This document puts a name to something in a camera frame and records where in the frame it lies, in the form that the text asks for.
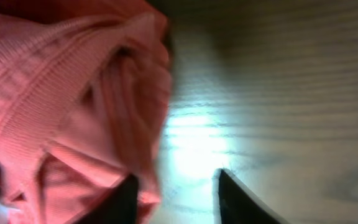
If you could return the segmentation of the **orange red t-shirt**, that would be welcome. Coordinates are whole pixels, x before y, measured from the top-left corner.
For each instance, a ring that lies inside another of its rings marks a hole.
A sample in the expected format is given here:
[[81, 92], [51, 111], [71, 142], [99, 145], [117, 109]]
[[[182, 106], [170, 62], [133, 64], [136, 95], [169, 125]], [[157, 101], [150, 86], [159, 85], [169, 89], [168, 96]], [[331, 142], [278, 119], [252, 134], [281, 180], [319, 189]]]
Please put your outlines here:
[[148, 223], [170, 92], [167, 17], [147, 1], [0, 1], [0, 205], [8, 223], [76, 223], [124, 181]]

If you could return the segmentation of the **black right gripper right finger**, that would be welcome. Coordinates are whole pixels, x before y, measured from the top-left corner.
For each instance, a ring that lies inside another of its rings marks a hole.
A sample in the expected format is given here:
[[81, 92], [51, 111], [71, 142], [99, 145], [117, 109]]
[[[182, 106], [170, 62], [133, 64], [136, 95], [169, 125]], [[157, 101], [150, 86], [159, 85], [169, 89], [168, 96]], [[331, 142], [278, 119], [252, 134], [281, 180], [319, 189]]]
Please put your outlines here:
[[227, 169], [219, 170], [218, 203], [221, 224], [288, 224]]

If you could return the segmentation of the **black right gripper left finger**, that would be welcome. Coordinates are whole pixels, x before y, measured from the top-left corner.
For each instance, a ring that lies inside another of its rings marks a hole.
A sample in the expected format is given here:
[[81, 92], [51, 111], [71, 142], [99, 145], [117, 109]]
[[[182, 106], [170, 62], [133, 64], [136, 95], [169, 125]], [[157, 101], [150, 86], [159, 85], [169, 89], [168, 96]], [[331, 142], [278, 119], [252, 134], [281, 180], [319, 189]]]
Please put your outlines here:
[[129, 175], [89, 214], [75, 224], [136, 224], [139, 181]]

